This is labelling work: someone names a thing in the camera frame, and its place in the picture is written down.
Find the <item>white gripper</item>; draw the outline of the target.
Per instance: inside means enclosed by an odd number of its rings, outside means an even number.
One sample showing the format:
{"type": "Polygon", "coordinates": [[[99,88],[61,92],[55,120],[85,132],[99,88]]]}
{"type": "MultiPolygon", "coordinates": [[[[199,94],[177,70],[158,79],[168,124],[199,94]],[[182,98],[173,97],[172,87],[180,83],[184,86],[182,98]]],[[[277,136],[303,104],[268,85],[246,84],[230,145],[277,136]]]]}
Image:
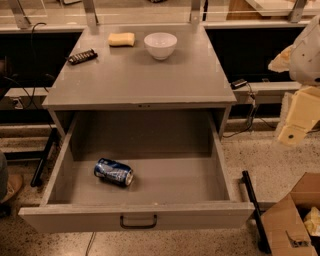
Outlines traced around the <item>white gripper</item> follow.
{"type": "Polygon", "coordinates": [[[295,39],[292,46],[282,50],[268,65],[268,69],[282,73],[304,85],[294,94],[286,93],[277,127],[277,141],[297,146],[320,121],[320,15],[295,39]]]}

